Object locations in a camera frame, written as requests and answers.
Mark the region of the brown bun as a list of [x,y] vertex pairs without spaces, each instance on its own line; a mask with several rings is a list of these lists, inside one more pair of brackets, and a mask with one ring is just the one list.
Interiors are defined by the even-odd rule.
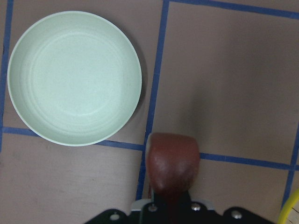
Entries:
[[146,144],[149,184],[166,202],[175,203],[193,185],[199,170],[199,146],[190,136],[152,133]]

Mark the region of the light green plate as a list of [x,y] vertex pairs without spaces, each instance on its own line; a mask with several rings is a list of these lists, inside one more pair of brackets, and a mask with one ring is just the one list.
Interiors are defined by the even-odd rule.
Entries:
[[30,26],[9,59],[7,86],[22,121],[65,146],[108,139],[132,117],[142,90],[138,55],[110,21],[65,11]]

